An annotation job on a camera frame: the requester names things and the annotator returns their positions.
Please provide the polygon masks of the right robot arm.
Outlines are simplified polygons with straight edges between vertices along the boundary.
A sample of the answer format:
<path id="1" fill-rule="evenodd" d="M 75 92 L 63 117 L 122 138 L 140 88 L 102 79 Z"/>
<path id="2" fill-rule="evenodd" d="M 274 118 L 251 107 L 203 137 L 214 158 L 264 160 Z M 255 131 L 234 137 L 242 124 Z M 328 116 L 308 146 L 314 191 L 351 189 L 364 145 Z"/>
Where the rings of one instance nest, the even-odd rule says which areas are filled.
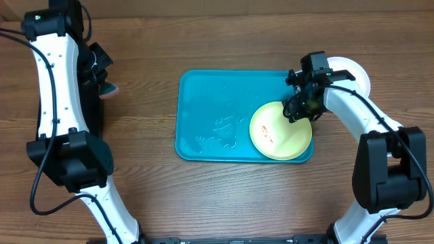
<path id="1" fill-rule="evenodd" d="M 369 99 L 370 78 L 349 58 L 313 52 L 290 70 L 294 95 L 283 102 L 290 123 L 335 114 L 357 141 L 352 175 L 355 200 L 328 227 L 327 243 L 386 243 L 375 232 L 388 220 L 421 220 L 433 211 L 427 143 L 419 127 L 404 127 Z"/>

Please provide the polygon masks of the white plate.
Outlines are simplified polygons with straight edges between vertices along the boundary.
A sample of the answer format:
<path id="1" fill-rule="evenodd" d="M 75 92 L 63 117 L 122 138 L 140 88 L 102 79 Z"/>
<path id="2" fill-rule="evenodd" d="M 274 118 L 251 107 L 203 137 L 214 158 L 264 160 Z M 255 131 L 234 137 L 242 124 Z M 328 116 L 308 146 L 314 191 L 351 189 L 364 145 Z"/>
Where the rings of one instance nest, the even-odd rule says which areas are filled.
<path id="1" fill-rule="evenodd" d="M 333 71 L 338 70 L 347 70 L 354 77 L 356 82 L 358 82 L 360 90 L 365 94 L 365 96 L 370 95 L 371 91 L 371 83 L 370 78 L 367 72 L 363 69 L 363 67 L 356 63 L 355 61 L 344 58 L 344 57 L 329 57 L 328 58 L 329 67 L 333 69 Z"/>

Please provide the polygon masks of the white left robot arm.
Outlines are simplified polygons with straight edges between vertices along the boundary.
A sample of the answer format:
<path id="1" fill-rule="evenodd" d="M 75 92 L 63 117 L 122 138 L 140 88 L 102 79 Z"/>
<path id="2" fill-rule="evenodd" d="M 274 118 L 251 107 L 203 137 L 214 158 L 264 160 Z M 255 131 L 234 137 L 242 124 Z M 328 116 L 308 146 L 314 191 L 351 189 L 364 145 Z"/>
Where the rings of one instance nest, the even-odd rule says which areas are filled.
<path id="1" fill-rule="evenodd" d="M 106 81 L 112 60 L 90 42 L 86 16 L 76 0 L 50 1 L 47 9 L 24 16 L 40 92 L 37 137 L 27 143 L 27 155 L 39 175 L 84 202 L 106 243 L 146 243 L 113 182 L 113 155 L 102 139 L 102 97 L 115 91 Z"/>

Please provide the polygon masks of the pink and green sponge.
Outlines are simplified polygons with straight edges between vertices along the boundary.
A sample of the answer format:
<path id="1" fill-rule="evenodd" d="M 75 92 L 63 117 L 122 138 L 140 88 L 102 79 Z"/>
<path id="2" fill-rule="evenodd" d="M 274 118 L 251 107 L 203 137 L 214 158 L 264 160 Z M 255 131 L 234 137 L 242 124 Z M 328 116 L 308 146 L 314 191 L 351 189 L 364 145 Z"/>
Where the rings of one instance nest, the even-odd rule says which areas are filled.
<path id="1" fill-rule="evenodd" d="M 98 88 L 100 99 L 109 99 L 119 93 L 119 88 L 111 82 L 105 81 Z"/>

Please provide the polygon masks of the yellow-green plate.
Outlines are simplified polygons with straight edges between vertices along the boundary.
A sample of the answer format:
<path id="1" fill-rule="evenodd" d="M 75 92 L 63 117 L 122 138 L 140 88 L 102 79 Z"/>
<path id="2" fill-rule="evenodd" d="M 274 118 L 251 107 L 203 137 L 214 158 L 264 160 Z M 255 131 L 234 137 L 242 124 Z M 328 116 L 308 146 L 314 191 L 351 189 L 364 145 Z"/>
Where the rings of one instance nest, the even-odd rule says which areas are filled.
<path id="1" fill-rule="evenodd" d="M 250 138 L 264 156 L 278 160 L 292 160 L 309 147 L 312 127 L 307 118 L 290 123 L 283 115 L 281 102 L 269 102 L 252 116 Z"/>

